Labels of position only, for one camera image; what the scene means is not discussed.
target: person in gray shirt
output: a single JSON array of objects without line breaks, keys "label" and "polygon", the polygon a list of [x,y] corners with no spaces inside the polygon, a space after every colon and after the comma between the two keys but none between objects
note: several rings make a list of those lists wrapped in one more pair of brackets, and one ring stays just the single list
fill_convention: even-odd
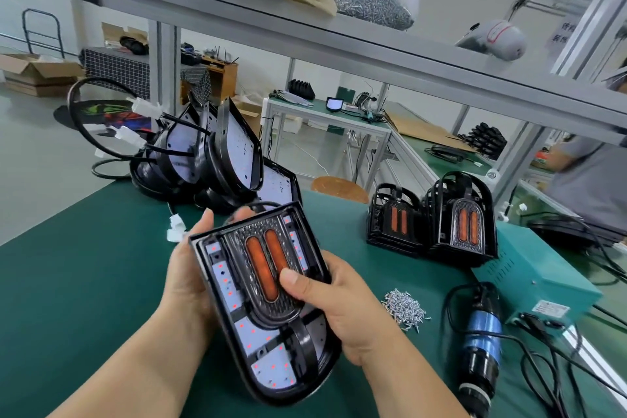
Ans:
[{"label": "person in gray shirt", "polygon": [[627,231],[627,148],[575,136],[553,146],[545,191],[584,219]]}]

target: person's left hand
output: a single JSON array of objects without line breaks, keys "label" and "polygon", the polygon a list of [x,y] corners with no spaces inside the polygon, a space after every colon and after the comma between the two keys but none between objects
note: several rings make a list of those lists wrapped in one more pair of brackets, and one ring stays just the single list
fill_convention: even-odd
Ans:
[{"label": "person's left hand", "polygon": [[193,314],[198,314],[201,321],[215,324],[216,312],[202,280],[196,254],[188,242],[190,235],[207,232],[212,228],[213,212],[207,209],[198,223],[172,251],[161,305],[189,310]]}]

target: person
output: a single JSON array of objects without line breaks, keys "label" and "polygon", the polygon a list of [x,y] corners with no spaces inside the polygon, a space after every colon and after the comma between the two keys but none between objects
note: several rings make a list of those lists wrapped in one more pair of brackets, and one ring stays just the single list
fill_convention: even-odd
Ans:
[{"label": "person", "polygon": [[[249,208],[234,219],[252,216]],[[190,234],[213,228],[206,210]],[[346,358],[361,367],[383,418],[467,418],[459,401],[407,339],[357,272],[324,252],[332,283],[284,269],[288,294],[322,309]],[[170,257],[156,311],[50,418],[174,418],[183,409],[202,356],[216,332],[194,253],[186,240]]]},{"label": "person", "polygon": [[584,220],[627,231],[627,148],[575,136],[556,144],[545,193]]}]

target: gray shirt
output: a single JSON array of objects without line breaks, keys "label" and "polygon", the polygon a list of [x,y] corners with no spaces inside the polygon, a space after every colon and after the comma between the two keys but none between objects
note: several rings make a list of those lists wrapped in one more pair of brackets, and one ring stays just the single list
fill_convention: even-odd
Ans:
[{"label": "gray shirt", "polygon": [[558,148],[577,159],[592,155],[557,172],[546,194],[592,222],[627,231],[627,148],[580,136]]}]

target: electric screwdriver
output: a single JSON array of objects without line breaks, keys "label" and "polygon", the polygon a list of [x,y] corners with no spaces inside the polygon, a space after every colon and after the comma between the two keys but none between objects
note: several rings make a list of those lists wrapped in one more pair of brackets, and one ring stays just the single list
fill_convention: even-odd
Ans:
[{"label": "electric screwdriver", "polygon": [[[490,282],[477,284],[474,290],[469,331],[501,334],[498,291]],[[461,354],[459,390],[457,398],[474,418],[486,418],[496,391],[500,339],[498,337],[468,334]]]}]

